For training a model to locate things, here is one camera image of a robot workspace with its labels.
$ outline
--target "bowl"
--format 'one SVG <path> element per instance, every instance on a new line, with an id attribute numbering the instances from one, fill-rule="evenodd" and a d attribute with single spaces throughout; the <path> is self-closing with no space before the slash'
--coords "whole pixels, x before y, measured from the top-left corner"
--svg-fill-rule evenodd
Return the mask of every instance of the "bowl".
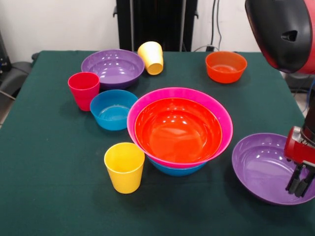
<path id="1" fill-rule="evenodd" d="M 184 98 L 165 98 L 146 106 L 135 122 L 138 144 L 164 161 L 194 163 L 210 158 L 222 141 L 218 119 Z"/>
<path id="2" fill-rule="evenodd" d="M 101 89 L 125 89 L 134 84 L 144 70 L 144 62 L 136 53 L 113 49 L 89 55 L 81 70 L 99 76 Z"/>
<path id="3" fill-rule="evenodd" d="M 286 136 L 258 133 L 243 138 L 235 146 L 232 165 L 240 182 L 259 199 L 276 205 L 297 205 L 315 197 L 315 182 L 303 198 L 285 188 L 295 169 L 284 157 Z M 304 168 L 300 178 L 307 175 Z"/>
<path id="4" fill-rule="evenodd" d="M 153 155 L 150 155 L 148 152 L 143 150 L 142 147 L 137 142 L 137 139 L 135 136 L 135 122 L 140 112 L 152 102 L 155 102 L 157 100 L 161 100 L 164 98 L 175 98 L 175 97 L 189 99 L 191 101 L 195 101 L 203 105 L 204 107 L 209 109 L 219 120 L 219 123 L 222 128 L 222 142 L 217 152 L 209 159 L 198 161 L 195 163 L 174 163 L 170 161 L 164 161 L 164 160 L 154 157 Z M 179 88 L 179 87 L 157 89 L 139 98 L 131 107 L 130 112 L 128 114 L 127 129 L 128 129 L 128 133 L 132 141 L 135 144 L 137 144 L 149 157 L 151 157 L 154 161 L 164 166 L 173 167 L 173 168 L 194 167 L 194 166 L 198 166 L 204 162 L 207 162 L 209 160 L 216 158 L 222 152 L 224 152 L 224 150 L 228 147 L 233 136 L 232 119 L 223 105 L 221 105 L 217 100 L 215 100 L 213 97 L 205 93 L 202 93 L 200 91 L 190 89 L 190 88 Z"/>
<path id="5" fill-rule="evenodd" d="M 238 81 L 247 67 L 246 59 L 234 52 L 213 52 L 206 57 L 209 77 L 219 83 Z"/>
<path id="6" fill-rule="evenodd" d="M 101 92 L 90 104 L 91 113 L 104 129 L 126 129 L 128 112 L 137 99 L 133 93 L 125 90 Z"/>
<path id="7" fill-rule="evenodd" d="M 172 168 L 172 167 L 167 167 L 167 166 L 163 166 L 161 164 L 159 164 L 158 162 L 155 162 L 154 160 L 152 160 L 151 158 L 148 157 L 148 160 L 161 172 L 163 172 L 166 175 L 169 176 L 175 176 L 175 177 L 181 177 L 181 176 L 188 176 L 191 175 L 193 173 L 195 173 L 196 171 L 199 171 L 204 165 L 207 164 L 207 162 L 199 165 L 199 166 L 195 166 L 195 167 L 189 167 L 189 168 Z"/>

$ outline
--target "table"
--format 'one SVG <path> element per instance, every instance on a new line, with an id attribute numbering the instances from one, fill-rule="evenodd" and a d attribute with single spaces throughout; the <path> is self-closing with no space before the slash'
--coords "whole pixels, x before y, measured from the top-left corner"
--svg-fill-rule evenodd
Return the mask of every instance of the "table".
<path id="1" fill-rule="evenodd" d="M 209 79 L 206 53 L 164 53 L 164 71 L 142 74 L 137 96 L 171 86 L 203 91 L 230 112 L 234 136 L 217 159 L 187 177 L 170 177 L 145 162 L 140 188 L 117 193 L 103 156 L 127 130 L 101 129 L 81 112 L 67 87 L 92 52 L 40 53 L 0 130 L 0 230 L 4 236 L 49 235 L 314 235 L 314 201 L 272 206 L 235 176 L 231 154 L 246 135 L 287 135 L 304 121 L 279 72 L 260 53 L 241 53 L 248 67 L 237 83 Z"/>

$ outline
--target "red-orange bowl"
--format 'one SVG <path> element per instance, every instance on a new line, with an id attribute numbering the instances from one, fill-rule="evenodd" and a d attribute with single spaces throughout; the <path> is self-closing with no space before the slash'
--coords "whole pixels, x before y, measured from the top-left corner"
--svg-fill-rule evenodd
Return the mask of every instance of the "red-orange bowl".
<path id="1" fill-rule="evenodd" d="M 201 104 L 166 98 L 146 106 L 135 122 L 139 145 L 150 155 L 173 163 L 209 159 L 222 142 L 218 119 Z"/>
<path id="2" fill-rule="evenodd" d="M 206 57 L 209 77 L 222 84 L 238 81 L 247 67 L 246 59 L 234 52 L 213 52 Z"/>

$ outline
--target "pale yellow cup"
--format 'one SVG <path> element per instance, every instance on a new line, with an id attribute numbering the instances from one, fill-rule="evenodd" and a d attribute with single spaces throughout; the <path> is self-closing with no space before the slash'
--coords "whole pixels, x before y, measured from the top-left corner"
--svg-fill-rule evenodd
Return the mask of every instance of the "pale yellow cup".
<path id="1" fill-rule="evenodd" d="M 150 75 L 157 75 L 162 72 L 163 50 L 159 43 L 145 42 L 139 47 L 138 55 L 144 61 L 146 70 Z"/>
<path id="2" fill-rule="evenodd" d="M 136 144 L 119 143 L 111 146 L 104 163 L 114 188 L 120 193 L 132 193 L 141 182 L 144 152 Z"/>

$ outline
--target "white wall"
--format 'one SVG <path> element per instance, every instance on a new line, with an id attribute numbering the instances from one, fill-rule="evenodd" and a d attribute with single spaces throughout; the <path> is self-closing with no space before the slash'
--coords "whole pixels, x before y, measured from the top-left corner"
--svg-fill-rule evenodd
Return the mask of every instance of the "white wall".
<path id="1" fill-rule="evenodd" d="M 11 61 L 41 50 L 119 48 L 115 0 L 0 0 L 0 30 Z"/>
<path id="2" fill-rule="evenodd" d="M 222 50 L 259 51 L 245 0 L 220 0 Z M 192 49 L 211 41 L 212 0 L 199 0 Z M 0 30 L 12 62 L 41 50 L 118 48 L 115 0 L 0 0 Z"/>
<path id="3" fill-rule="evenodd" d="M 191 49 L 210 44 L 213 0 L 198 0 L 199 20 L 195 18 Z M 245 0 L 220 0 L 219 24 L 222 34 L 221 50 L 259 52 L 245 12 Z M 215 24 L 214 45 L 219 34 Z"/>

